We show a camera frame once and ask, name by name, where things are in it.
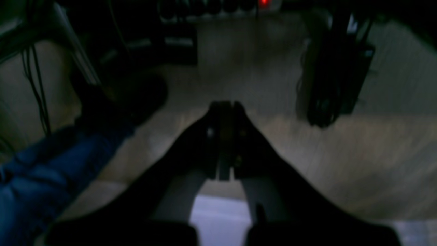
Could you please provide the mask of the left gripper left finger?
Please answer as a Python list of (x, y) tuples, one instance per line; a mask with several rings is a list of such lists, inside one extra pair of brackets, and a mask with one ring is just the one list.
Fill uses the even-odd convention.
[(155, 164), (95, 212), (55, 224), (47, 246), (196, 246), (192, 206), (217, 177), (225, 103), (213, 102)]

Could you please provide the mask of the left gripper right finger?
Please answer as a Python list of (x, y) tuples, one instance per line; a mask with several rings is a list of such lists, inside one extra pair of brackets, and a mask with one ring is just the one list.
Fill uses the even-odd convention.
[(232, 107), (234, 177), (247, 198), (253, 225), (247, 246), (399, 246), (391, 227), (367, 222), (325, 198), (287, 163), (248, 118)]

